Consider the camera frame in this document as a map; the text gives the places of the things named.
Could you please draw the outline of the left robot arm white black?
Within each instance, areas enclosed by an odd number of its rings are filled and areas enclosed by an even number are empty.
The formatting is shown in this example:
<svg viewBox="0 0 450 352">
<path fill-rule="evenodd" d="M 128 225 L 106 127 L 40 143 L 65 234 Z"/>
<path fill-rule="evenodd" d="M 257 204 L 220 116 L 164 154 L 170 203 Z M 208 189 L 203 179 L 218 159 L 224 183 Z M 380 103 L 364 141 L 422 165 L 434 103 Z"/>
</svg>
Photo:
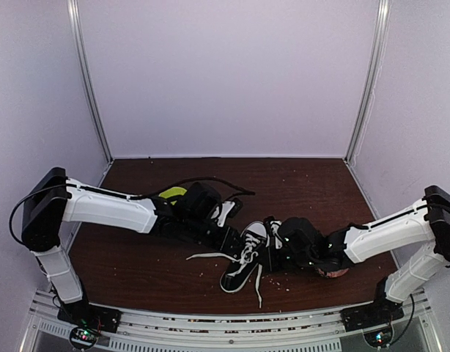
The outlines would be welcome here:
<svg viewBox="0 0 450 352">
<path fill-rule="evenodd" d="M 68 315 L 81 326 L 96 318 L 82 282 L 65 251 L 59 230 L 64 222 L 100 224 L 228 249 L 236 232 L 226 221 L 243 206 L 239 198 L 223 200 L 205 179 L 193 178 L 184 192 L 171 188 L 134 195 L 106 190 L 69 178 L 54 167 L 23 198 L 21 243 L 34 254 Z"/>
</svg>

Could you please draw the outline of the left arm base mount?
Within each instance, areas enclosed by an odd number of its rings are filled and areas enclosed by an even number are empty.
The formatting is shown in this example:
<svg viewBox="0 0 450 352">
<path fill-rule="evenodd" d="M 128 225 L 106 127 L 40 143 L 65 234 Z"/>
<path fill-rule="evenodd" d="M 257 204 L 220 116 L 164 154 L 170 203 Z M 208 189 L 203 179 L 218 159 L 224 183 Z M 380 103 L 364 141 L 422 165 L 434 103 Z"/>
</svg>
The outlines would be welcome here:
<svg viewBox="0 0 450 352">
<path fill-rule="evenodd" d="M 57 318 L 74 325 L 69 332 L 70 344 L 78 350 L 87 350 L 102 340 L 103 333 L 117 332 L 121 314 L 118 309 L 90 305 L 86 318 L 75 318 L 62 307 Z"/>
</svg>

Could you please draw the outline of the black white canvas sneaker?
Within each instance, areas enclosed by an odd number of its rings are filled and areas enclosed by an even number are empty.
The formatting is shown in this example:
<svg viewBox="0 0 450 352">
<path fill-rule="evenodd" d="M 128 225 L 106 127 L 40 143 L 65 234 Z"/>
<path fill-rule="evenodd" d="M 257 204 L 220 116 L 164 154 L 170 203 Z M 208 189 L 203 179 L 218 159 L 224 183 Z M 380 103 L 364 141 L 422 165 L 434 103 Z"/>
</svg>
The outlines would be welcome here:
<svg viewBox="0 0 450 352">
<path fill-rule="evenodd" d="M 240 235 L 233 260 L 222 274 L 221 289 L 225 293 L 241 290 L 255 269 L 262 270 L 264 250 L 268 246 L 268 233 L 261 221 L 252 222 Z"/>
</svg>

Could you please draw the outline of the white shoelace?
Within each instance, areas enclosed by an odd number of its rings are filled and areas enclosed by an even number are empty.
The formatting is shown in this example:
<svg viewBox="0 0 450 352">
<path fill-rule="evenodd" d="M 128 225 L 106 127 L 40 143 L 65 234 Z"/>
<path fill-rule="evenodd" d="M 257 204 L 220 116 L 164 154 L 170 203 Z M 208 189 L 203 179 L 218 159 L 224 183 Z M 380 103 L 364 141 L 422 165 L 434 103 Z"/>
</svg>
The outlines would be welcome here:
<svg viewBox="0 0 450 352">
<path fill-rule="evenodd" d="M 229 266 L 220 278 L 220 287 L 225 293 L 239 292 L 248 281 L 250 275 L 257 269 L 254 289 L 257 295 L 258 307 L 262 308 L 262 295 L 259 291 L 263 264 L 259 263 L 261 254 L 265 249 L 266 239 L 254 231 L 245 231 L 243 248 L 237 254 L 201 253 L 193 254 L 186 260 L 196 258 L 220 257 L 229 260 Z"/>
</svg>

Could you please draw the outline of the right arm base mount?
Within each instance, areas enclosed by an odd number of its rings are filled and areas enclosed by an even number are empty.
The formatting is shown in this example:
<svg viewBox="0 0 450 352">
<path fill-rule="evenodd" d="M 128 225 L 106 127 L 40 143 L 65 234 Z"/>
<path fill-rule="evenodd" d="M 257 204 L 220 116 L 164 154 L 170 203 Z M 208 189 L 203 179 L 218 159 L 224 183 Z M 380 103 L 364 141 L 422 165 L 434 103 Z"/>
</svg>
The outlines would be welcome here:
<svg viewBox="0 0 450 352">
<path fill-rule="evenodd" d="M 372 302 L 341 311 L 346 332 L 363 331 L 364 341 L 372 348 L 387 348 L 394 341 L 392 323 L 404 317 L 400 305 L 378 305 Z"/>
</svg>

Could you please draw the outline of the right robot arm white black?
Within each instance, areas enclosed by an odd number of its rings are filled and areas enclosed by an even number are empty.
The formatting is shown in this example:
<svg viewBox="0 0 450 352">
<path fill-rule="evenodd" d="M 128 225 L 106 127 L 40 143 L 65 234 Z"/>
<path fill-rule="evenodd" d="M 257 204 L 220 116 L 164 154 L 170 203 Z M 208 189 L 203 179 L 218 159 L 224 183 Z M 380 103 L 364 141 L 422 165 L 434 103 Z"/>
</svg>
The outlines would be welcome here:
<svg viewBox="0 0 450 352">
<path fill-rule="evenodd" d="M 305 218 L 268 225 L 270 244 L 265 265 L 270 271 L 313 268 L 336 278 L 384 252 L 421 243 L 421 248 L 378 285 L 376 300 L 366 308 L 371 323 L 382 323 L 418 287 L 450 265 L 450 194 L 429 186 L 424 196 L 397 213 L 367 224 L 349 224 L 324 236 Z"/>
</svg>

